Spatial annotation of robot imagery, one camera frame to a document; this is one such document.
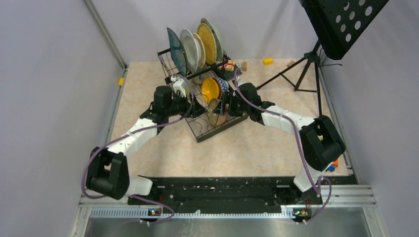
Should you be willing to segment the brown glazed bowl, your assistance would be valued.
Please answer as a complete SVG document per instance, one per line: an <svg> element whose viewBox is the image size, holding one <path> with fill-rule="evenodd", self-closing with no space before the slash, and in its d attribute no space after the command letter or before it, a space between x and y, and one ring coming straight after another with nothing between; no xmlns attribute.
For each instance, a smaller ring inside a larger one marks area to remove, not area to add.
<svg viewBox="0 0 419 237"><path fill-rule="evenodd" d="M208 120L209 120L209 124L213 127L215 126L220 126L223 123L226 122L227 120L227 115L220 115L215 113L215 109L218 105L218 100L217 99L211 99L209 102L209 107L208 107Z"/></svg>

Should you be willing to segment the black wire dish rack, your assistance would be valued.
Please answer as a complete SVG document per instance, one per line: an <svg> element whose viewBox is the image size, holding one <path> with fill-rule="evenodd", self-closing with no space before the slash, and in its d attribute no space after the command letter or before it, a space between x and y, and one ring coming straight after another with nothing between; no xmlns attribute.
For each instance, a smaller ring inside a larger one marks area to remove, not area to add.
<svg viewBox="0 0 419 237"><path fill-rule="evenodd" d="M211 125L209 118L209 104L204 100L202 95L202 85L196 83L198 79L207 79L207 78L221 78L229 82L228 91L232 93L234 89L232 88L232 79L234 73L232 71L220 70L216 65L207 65L201 64L198 66L198 69L187 69L186 77L189 79L191 85L190 90L195 94L195 102L199 104L196 106L191 116L186 118L186 122L192 131L197 143L203 142L243 121L245 121L248 116L243 114L240 117L232 117L228 114L228 104L225 107L225 117L221 119L221 123L218 125Z"/></svg>

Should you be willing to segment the red patterned bowl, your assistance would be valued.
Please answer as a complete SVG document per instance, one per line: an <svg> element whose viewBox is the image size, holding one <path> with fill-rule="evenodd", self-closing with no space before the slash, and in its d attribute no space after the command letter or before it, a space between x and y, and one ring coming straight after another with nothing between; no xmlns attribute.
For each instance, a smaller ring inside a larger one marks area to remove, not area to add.
<svg viewBox="0 0 419 237"><path fill-rule="evenodd" d="M222 78L215 78L215 80L217 81L219 88L220 88L220 94L219 94L219 98L222 97L222 94L224 92L228 92L229 91L229 83L222 79Z"/></svg>

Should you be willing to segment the yellow bowl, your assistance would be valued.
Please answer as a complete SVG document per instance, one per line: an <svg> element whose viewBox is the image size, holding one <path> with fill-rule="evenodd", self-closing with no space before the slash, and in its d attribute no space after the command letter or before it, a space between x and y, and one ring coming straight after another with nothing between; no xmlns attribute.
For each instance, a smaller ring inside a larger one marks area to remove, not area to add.
<svg viewBox="0 0 419 237"><path fill-rule="evenodd" d="M209 103L212 99L218 99L220 95L220 87L214 78L207 78L201 86L201 94L203 99Z"/></svg>

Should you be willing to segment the light green flower plate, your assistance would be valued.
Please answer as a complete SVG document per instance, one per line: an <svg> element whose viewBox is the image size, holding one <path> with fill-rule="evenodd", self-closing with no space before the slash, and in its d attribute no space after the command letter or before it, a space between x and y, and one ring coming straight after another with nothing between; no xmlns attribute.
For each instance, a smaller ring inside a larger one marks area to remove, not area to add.
<svg viewBox="0 0 419 237"><path fill-rule="evenodd" d="M222 62L223 58L224 58L224 50L222 48L220 34L219 34L216 26L213 23L211 23L208 19L202 18L200 23L207 24L210 27L210 29L211 29L211 31L214 35L216 48L217 48L217 57L216 57L216 62L214 64L218 64L218 62Z"/></svg>

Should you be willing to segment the dark teal square plate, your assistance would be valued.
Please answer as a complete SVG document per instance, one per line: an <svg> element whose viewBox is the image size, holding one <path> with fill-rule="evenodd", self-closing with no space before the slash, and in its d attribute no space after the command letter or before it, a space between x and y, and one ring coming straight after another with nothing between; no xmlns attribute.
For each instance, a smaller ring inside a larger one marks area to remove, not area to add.
<svg viewBox="0 0 419 237"><path fill-rule="evenodd" d="M177 34L171 28L167 28L167 33L171 59L177 67L179 73L183 76L187 76L187 56L183 44L181 43Z"/></svg>

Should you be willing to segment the white plate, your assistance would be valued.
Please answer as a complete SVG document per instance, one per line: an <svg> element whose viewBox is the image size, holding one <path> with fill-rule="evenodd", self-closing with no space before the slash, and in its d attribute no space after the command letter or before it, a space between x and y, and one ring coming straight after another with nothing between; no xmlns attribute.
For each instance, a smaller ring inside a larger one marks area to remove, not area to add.
<svg viewBox="0 0 419 237"><path fill-rule="evenodd" d="M180 33L180 41L184 47L188 66L191 71L196 71L199 65L201 50L198 41L188 29L183 29Z"/></svg>

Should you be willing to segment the yellow bamboo pattern plate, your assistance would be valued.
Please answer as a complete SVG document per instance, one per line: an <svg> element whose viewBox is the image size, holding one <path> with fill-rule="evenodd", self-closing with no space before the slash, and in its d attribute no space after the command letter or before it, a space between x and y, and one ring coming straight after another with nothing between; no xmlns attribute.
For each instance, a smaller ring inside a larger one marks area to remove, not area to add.
<svg viewBox="0 0 419 237"><path fill-rule="evenodd" d="M198 26L197 34L201 38L205 49L206 63L209 65L214 64L217 57L217 48L215 38L210 27L205 23L201 23Z"/></svg>

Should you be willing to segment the cream floral plate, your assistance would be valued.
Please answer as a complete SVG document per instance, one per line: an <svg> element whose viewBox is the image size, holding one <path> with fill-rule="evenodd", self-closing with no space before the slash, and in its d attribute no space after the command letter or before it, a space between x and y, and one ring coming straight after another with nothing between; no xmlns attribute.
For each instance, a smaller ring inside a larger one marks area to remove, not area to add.
<svg viewBox="0 0 419 237"><path fill-rule="evenodd" d="M203 41L200 38L200 36L197 33L193 33L193 38L196 41L197 45L198 45L198 49L199 49L199 60L198 60L198 69L201 69L204 67L205 63L206 63L206 52L205 52L205 48L203 45Z"/></svg>

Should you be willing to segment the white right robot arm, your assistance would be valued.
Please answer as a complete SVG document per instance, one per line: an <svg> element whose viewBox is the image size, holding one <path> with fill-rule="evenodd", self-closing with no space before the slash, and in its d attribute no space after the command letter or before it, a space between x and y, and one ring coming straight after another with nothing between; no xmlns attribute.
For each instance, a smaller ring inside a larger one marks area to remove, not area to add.
<svg viewBox="0 0 419 237"><path fill-rule="evenodd" d="M315 182L341 155L346 145L330 117L307 117L282 109L269 101L262 101L252 83L244 82L236 90L222 92L216 112L231 117L247 115L252 121L278 128L295 137L303 167L293 179L290 198L304 203L310 189L318 191Z"/></svg>

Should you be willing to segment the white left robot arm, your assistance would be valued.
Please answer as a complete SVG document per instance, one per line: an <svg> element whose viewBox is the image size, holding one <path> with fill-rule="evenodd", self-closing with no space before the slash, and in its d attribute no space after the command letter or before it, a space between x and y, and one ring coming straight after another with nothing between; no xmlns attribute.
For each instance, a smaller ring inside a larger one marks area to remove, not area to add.
<svg viewBox="0 0 419 237"><path fill-rule="evenodd" d="M146 204L158 199L158 190L153 181L130 177L128 161L151 138L170 125L169 118L196 118L206 113L205 107L193 94L186 95L181 89L174 92L169 86L158 86L154 99L135 124L120 138L92 150L84 169L82 191L85 197L93 199L87 190L98 193L96 199L109 197L119 200L125 196L139 195Z"/></svg>

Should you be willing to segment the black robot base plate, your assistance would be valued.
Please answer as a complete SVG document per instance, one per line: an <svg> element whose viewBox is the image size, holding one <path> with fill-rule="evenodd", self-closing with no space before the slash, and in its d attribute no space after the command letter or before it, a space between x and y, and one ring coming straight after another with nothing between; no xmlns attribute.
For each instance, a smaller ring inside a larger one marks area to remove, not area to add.
<svg viewBox="0 0 419 237"><path fill-rule="evenodd" d="M283 205L322 204L314 190L300 193L293 177L153 177L145 199L176 214L271 214Z"/></svg>

